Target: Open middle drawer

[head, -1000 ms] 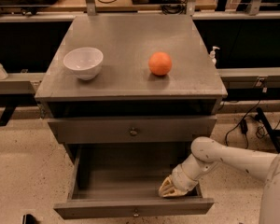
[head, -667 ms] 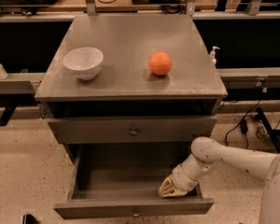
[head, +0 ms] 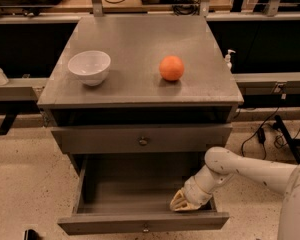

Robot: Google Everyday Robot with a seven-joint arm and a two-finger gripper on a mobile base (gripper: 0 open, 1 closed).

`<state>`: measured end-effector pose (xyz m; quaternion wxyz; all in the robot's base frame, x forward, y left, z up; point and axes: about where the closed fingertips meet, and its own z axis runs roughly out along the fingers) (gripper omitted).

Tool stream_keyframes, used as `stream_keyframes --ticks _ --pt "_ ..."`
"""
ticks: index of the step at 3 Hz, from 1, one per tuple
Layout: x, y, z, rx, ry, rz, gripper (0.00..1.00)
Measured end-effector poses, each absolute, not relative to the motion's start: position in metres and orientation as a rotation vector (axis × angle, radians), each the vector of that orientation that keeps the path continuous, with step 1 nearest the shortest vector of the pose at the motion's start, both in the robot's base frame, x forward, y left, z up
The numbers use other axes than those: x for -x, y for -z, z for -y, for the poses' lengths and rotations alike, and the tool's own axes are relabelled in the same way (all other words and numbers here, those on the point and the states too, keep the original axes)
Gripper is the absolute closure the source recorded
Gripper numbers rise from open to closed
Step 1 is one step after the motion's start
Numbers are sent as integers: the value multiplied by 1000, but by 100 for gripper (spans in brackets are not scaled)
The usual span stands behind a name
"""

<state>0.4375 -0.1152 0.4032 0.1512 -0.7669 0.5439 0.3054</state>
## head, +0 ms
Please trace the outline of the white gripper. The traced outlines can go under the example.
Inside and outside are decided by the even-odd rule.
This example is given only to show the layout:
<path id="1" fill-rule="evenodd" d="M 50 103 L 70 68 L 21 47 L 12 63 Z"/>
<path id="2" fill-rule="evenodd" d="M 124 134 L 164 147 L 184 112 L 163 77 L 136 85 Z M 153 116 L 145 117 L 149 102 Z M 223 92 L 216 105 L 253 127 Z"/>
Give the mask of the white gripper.
<path id="1" fill-rule="evenodd" d="M 170 202 L 170 210 L 174 212 L 186 212 L 198 210 L 206 205 L 212 195 L 202 190 L 191 176 L 182 189 L 179 189 Z"/>

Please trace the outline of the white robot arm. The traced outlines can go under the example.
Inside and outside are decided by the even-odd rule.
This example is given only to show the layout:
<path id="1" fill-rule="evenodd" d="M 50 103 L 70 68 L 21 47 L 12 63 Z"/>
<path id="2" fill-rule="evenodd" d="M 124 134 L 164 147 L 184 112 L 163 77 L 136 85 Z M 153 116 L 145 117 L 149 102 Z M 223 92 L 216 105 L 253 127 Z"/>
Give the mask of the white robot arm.
<path id="1" fill-rule="evenodd" d="M 198 210 L 233 175 L 243 176 L 281 194 L 277 239 L 300 240 L 300 164 L 247 158 L 223 147 L 212 147 L 205 153 L 204 166 L 176 192 L 170 209 L 175 212 Z"/>

